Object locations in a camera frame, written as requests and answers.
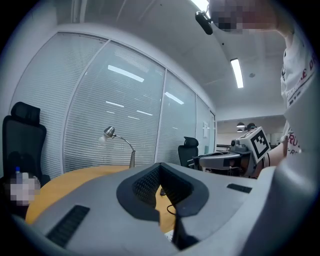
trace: wooden table top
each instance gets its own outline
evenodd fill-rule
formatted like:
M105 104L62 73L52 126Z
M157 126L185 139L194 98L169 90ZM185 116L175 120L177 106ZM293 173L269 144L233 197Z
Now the wooden table top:
M35 196L35 200L29 205L25 221L28 224L32 224L45 209L85 182L103 175L121 172L128 168L129 166L127 165L94 166L73 170L54 178L41 188L39 195ZM160 195L160 189L161 186L155 195L155 209L160 213L160 229L166 233L174 229L176 217L167 211L167 206L171 205L171 202L166 195ZM175 212L175 208L171 207L170 211Z

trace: white blinds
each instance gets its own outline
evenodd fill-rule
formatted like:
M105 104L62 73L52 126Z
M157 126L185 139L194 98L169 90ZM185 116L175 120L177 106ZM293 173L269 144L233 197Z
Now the white blinds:
M135 148L135 164L153 163L165 69L108 43L83 76L72 100L64 136L66 172L99 165L129 165L131 148L119 138L100 145L108 126Z
M167 72L156 162L180 165L178 146L196 136L196 94Z
M47 134L41 170L51 178L61 175L61 136L73 89L86 65L104 41L58 33L35 55L24 71L12 99L41 109Z
M196 139L199 142L199 156L208 154L210 141L210 109L198 96L196 97Z

